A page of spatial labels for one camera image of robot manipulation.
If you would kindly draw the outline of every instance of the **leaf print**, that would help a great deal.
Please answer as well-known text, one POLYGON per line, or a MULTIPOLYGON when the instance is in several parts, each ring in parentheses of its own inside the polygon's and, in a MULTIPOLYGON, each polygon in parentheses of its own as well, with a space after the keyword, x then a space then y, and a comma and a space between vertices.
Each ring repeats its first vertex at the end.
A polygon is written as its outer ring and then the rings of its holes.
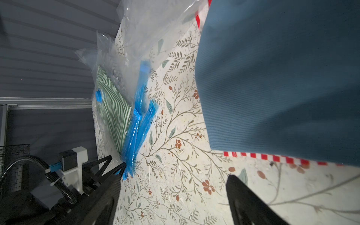
POLYGON ((247 185, 247 181, 248 181, 248 178, 247 178, 247 174, 246 174, 246 169, 242 169, 240 175, 238 176, 238 178, 245 184, 247 185))
POLYGON ((161 51, 161 48, 162 48, 162 45, 164 44, 164 39, 160 39, 158 41, 158 55, 160 54, 160 51, 161 51))
POLYGON ((321 212, 320 207, 319 206, 314 206, 315 209, 315 213, 318 214, 318 212, 321 212))
POLYGON ((157 72, 154 69, 151 69, 150 78, 151 78, 151 81, 154 81, 154 79, 157 78, 157 72))
POLYGON ((171 106, 171 104, 166 99, 165 99, 165 101, 166 101, 166 107, 169 110, 169 113, 172 114, 172 106, 171 106))
POLYGON ((161 64, 162 68, 165 68, 166 64, 169 62, 169 60, 164 60, 161 64))
POLYGON ((161 157, 159 155, 156 155, 155 157, 162 163, 161 157))
POLYGON ((259 177, 261 177, 262 179, 266 179, 266 176, 263 172, 258 171, 257 174, 259 175, 259 177))
POLYGON ((153 132, 152 131, 150 131, 149 144, 153 145, 153 132))
POLYGON ((170 134, 169 134, 169 138, 171 138, 171 137, 175 134, 175 128, 176 128, 176 127, 174 127, 174 129, 171 130, 171 132, 170 132, 170 134))

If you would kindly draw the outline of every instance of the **black cable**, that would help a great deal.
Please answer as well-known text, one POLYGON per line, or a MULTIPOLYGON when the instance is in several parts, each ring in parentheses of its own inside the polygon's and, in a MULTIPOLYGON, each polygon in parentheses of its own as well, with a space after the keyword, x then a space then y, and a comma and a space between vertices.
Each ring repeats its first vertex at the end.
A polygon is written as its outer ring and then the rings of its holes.
MULTIPOLYGON (((49 169, 49 165, 44 160, 40 159, 39 157, 31 156, 31 155, 21 156, 21 157, 15 159, 14 161, 12 161, 4 170, 4 173, 0 177, 0 190, 3 188, 5 179, 8 175, 11 167, 13 167, 16 163, 18 163, 20 161, 24 161, 24 160, 33 162, 34 164, 40 166, 43 170, 49 169)), ((57 175, 56 172, 45 173, 45 177, 50 181, 50 183, 53 183, 56 181, 54 186, 57 187, 61 191, 63 196, 68 200, 68 202, 70 204, 75 204, 77 202, 77 198, 76 198, 75 194, 72 193, 70 191, 70 189, 62 183, 59 175, 57 175)))

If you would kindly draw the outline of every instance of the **red and white striped edge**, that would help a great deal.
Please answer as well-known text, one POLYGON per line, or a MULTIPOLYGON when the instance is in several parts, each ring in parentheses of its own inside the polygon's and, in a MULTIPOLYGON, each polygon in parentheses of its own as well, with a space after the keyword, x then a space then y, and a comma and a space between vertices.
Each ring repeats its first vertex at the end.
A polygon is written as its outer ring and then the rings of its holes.
POLYGON ((199 12, 195 13, 195 19, 196 19, 196 23, 198 24, 199 30, 200 30, 200 27, 202 28, 204 26, 204 22, 205 22, 205 19, 206 19, 206 16, 207 16, 207 11, 210 8, 211 2, 212 2, 212 0, 208 0, 208 5, 205 6, 206 7, 205 15, 201 16, 203 19, 200 19, 199 12))
POLYGON ((288 164, 296 164, 296 165, 310 165, 310 164, 318 164, 320 166, 327 166, 328 162, 316 162, 310 161, 306 159, 293 158, 288 156, 276 156, 276 155, 268 155, 268 154, 260 154, 260 153, 246 153, 246 152, 224 152, 224 156, 238 157, 238 156, 250 156, 251 158, 263 159, 274 162, 288 163, 288 164))

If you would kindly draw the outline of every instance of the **red flower print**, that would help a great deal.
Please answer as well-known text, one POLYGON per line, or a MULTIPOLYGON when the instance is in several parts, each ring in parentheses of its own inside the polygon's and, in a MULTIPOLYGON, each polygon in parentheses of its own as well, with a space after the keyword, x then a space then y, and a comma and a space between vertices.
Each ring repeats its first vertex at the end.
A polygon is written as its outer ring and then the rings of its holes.
POLYGON ((305 170, 303 170, 301 167, 298 167, 297 168, 297 171, 301 174, 304 174, 305 173, 305 170))
POLYGON ((195 90, 195 93, 193 95, 195 97, 195 99, 198 99, 199 98, 199 93, 198 93, 198 90, 195 90))
POLYGON ((309 168, 310 168, 310 165, 301 165, 301 167, 302 167, 303 169, 309 169, 309 168))
POLYGON ((215 191, 214 187, 210 185, 208 180, 205 180, 205 182, 203 182, 202 185, 204 186, 204 191, 208 192, 209 194, 215 191))
POLYGON ((261 177, 262 179, 266 179, 266 176, 263 172, 258 171, 257 174, 259 175, 259 177, 261 177))
POLYGON ((195 138, 198 139, 198 137, 202 138, 202 134, 196 133, 195 138))
POLYGON ((176 144, 175 144, 176 148, 180 148, 181 147, 181 141, 180 140, 176 140, 176 144))

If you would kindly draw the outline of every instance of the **table surface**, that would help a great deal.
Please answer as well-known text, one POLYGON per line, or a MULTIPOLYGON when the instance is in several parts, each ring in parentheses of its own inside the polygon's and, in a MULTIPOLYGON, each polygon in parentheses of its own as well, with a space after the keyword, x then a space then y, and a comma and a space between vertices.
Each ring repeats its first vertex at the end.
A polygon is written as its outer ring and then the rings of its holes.
MULTIPOLYGON (((200 28, 207 10, 199 13, 200 28)), ((360 224, 360 168, 226 157, 210 149, 194 79, 200 36, 194 20, 180 39, 187 44, 176 45, 166 65, 151 74, 147 93, 160 109, 139 151, 135 177, 122 181, 114 224, 231 225, 229 174, 289 224, 360 224)), ((121 28, 115 42, 122 45, 121 28)), ((111 169, 120 161, 99 126, 95 105, 93 115, 98 157, 111 154, 111 169)))

